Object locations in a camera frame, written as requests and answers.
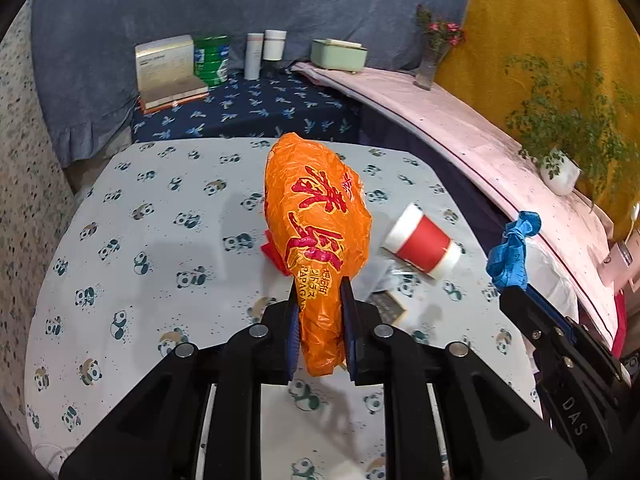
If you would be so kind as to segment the orange plastic snack bag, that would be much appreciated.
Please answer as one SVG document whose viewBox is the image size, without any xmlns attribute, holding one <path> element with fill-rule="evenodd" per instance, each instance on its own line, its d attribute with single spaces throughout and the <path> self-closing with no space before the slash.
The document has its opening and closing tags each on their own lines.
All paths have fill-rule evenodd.
<svg viewBox="0 0 640 480">
<path fill-rule="evenodd" d="M 307 372 L 332 374 L 345 361 L 341 282 L 369 255 L 372 219 L 360 177 L 324 144 L 289 132 L 267 157 L 265 218 L 294 278 Z"/>
</svg>

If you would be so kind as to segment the navy patterned cloth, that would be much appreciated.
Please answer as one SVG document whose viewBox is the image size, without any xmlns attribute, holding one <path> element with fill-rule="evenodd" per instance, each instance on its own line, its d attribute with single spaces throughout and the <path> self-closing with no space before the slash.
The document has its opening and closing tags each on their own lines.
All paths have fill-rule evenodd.
<svg viewBox="0 0 640 480">
<path fill-rule="evenodd" d="M 206 96 L 132 115 L 137 143 L 199 138 L 278 138 L 356 143 L 361 106 L 294 73 L 249 81 L 237 74 Z"/>
</svg>

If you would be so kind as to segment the glass vase pink flowers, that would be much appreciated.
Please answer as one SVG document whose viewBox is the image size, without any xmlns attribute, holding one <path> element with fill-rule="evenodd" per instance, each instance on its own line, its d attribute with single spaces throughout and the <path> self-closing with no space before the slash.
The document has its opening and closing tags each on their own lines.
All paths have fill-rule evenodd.
<svg viewBox="0 0 640 480">
<path fill-rule="evenodd" d="M 414 84 L 423 90 L 430 91 L 438 64 L 451 48 L 462 44 L 465 40 L 465 31 L 458 23 L 434 18 L 433 13 L 423 4 L 416 6 L 416 22 L 424 36 L 425 44 Z"/>
</svg>

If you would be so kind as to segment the green potted plant white pot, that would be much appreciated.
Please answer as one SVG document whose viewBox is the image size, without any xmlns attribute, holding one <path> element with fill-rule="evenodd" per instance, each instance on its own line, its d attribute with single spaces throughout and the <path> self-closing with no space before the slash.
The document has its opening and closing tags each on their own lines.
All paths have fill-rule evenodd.
<svg viewBox="0 0 640 480">
<path fill-rule="evenodd" d="M 528 89 L 506 115 L 520 155 L 550 179 L 569 160 L 598 200 L 639 195 L 639 96 L 584 61 L 512 54 L 504 74 Z"/>
</svg>

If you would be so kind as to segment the white tube bottle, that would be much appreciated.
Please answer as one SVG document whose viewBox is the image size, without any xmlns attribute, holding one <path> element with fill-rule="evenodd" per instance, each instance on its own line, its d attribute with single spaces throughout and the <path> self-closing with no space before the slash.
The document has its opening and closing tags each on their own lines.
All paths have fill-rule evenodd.
<svg viewBox="0 0 640 480">
<path fill-rule="evenodd" d="M 259 78 L 263 43 L 264 34 L 262 32 L 250 32 L 246 36 L 244 60 L 244 78 L 246 80 L 257 80 Z"/>
</svg>

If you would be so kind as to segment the mint green tissue box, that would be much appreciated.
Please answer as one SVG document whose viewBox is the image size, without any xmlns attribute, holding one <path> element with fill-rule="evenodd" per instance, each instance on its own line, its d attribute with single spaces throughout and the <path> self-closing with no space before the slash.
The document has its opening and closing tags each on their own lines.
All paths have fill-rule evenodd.
<svg viewBox="0 0 640 480">
<path fill-rule="evenodd" d="M 324 70 L 359 73 L 366 64 L 368 50 L 361 44 L 335 39 L 314 39 L 310 60 Z"/>
</svg>

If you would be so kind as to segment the blue fabric backdrop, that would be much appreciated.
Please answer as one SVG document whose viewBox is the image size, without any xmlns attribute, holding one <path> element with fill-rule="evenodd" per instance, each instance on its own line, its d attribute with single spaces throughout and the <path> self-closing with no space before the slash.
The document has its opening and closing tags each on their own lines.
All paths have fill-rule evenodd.
<svg viewBox="0 0 640 480">
<path fill-rule="evenodd" d="M 461 22 L 469 0 L 32 0 L 32 62 L 44 122 L 63 166 L 94 156 L 137 95 L 134 48 L 181 35 L 226 35 L 230 66 L 251 32 L 285 32 L 285 62 L 316 39 L 359 42 L 381 70 L 421 57 L 416 7 Z"/>
</svg>

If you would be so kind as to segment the pink table cloth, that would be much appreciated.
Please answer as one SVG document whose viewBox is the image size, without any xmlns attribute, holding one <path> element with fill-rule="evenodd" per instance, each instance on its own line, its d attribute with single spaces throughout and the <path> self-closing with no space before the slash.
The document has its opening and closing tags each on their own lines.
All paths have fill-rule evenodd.
<svg viewBox="0 0 640 480">
<path fill-rule="evenodd" d="M 597 271 L 608 255 L 608 236 L 582 194 L 555 195 L 536 166 L 518 154 L 518 142 L 438 84 L 423 90 L 410 74 L 369 67 L 356 74 L 304 62 L 293 68 L 409 130 L 452 162 L 510 219 L 522 210 L 539 214 L 542 226 L 537 242 L 565 270 L 604 341 L 616 344 L 622 332 L 614 290 L 602 283 Z"/>
</svg>

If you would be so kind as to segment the blue glove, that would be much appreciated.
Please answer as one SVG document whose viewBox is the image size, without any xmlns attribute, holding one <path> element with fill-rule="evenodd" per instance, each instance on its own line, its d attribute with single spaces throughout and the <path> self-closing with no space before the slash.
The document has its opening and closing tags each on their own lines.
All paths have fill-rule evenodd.
<svg viewBox="0 0 640 480">
<path fill-rule="evenodd" d="M 541 218 L 533 211 L 520 211 L 518 218 L 506 224 L 501 242 L 488 254 L 486 272 L 498 292 L 516 286 L 527 288 L 526 240 L 537 235 Z"/>
</svg>

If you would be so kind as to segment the green tin can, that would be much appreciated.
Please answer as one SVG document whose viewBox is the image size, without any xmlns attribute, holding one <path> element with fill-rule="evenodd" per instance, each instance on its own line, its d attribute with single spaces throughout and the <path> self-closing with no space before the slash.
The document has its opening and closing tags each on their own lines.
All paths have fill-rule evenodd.
<svg viewBox="0 0 640 480">
<path fill-rule="evenodd" d="M 228 79 L 230 38 L 227 35 L 193 38 L 194 75 L 209 87 L 217 87 Z"/>
</svg>

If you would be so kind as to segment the yellow fabric backdrop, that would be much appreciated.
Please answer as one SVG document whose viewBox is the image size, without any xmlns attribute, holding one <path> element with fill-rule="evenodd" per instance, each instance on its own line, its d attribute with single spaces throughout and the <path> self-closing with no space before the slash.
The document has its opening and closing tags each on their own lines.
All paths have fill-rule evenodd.
<svg viewBox="0 0 640 480">
<path fill-rule="evenodd" d="M 532 84 L 506 63 L 531 55 L 600 70 L 602 93 L 623 98 L 620 134 L 639 141 L 639 34 L 617 0 L 469 0 L 464 29 L 435 80 L 498 128 Z"/>
</svg>

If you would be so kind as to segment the white jar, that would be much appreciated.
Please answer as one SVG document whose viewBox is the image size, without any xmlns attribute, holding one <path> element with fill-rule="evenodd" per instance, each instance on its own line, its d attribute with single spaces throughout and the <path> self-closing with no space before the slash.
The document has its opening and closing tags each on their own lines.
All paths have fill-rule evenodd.
<svg viewBox="0 0 640 480">
<path fill-rule="evenodd" d="M 283 58 L 286 35 L 285 30 L 267 29 L 262 44 L 262 59 L 267 62 L 280 62 Z"/>
</svg>

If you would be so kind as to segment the red wrapper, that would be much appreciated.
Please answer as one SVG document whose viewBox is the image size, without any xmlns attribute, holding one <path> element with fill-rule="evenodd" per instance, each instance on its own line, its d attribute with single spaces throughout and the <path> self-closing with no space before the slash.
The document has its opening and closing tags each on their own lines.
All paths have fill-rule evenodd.
<svg viewBox="0 0 640 480">
<path fill-rule="evenodd" d="M 260 246 L 260 250 L 267 257 L 267 259 L 279 270 L 281 274 L 284 276 L 290 276 L 291 272 L 286 267 L 283 262 L 282 257 L 280 256 L 276 245 L 273 243 L 272 235 L 269 230 L 265 230 L 264 232 L 266 237 L 265 244 Z"/>
</svg>

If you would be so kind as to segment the panda print table cloth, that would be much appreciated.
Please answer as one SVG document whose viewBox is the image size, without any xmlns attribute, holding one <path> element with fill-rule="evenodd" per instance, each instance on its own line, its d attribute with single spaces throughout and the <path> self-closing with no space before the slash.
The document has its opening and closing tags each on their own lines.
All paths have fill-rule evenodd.
<svg viewBox="0 0 640 480">
<path fill-rule="evenodd" d="M 25 372 L 32 452 L 52 474 L 108 411 L 182 342 L 221 344 L 288 296 L 264 256 L 270 140 L 138 144 L 115 156 L 58 245 L 37 299 Z M 368 262 L 393 259 L 386 233 L 411 203 L 461 247 L 420 286 L 396 325 L 422 344 L 460 340 L 532 408 L 520 332 L 500 312 L 486 257 L 449 188 L 422 160 L 335 144 L 360 175 L 372 217 Z"/>
</svg>

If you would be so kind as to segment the red paper cup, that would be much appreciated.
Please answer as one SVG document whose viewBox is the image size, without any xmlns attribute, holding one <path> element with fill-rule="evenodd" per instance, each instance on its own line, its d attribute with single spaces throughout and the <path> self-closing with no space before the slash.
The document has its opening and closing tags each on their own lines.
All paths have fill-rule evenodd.
<svg viewBox="0 0 640 480">
<path fill-rule="evenodd" d="M 402 212 L 382 247 L 434 280 L 446 278 L 461 257 L 458 244 L 414 203 Z"/>
</svg>

